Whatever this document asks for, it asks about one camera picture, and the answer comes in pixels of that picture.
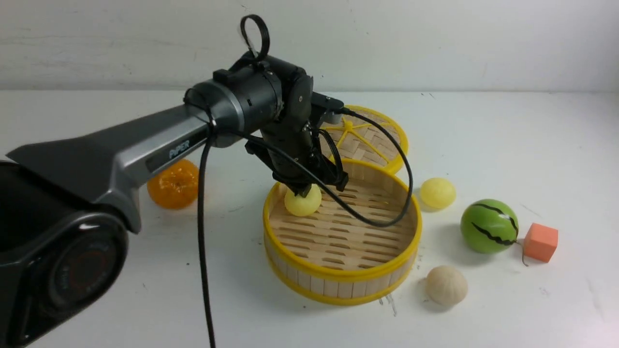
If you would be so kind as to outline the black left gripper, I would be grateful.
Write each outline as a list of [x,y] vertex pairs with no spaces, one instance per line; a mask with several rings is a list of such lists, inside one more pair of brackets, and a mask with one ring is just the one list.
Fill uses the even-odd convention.
[[309,120],[298,130],[283,123],[271,123],[260,130],[262,137],[247,141],[248,154],[256,156],[272,171],[274,180],[293,193],[307,197],[312,184],[319,181],[343,191],[349,175],[326,130],[310,125]]

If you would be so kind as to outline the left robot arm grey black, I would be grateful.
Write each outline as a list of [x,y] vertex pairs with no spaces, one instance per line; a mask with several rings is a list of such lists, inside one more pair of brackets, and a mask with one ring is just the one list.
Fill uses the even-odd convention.
[[340,101],[304,69],[245,53],[188,89],[183,104],[71,139],[23,145],[1,162],[1,346],[23,348],[97,301],[139,233],[138,189],[201,145],[246,143],[296,194],[343,191],[316,129]]

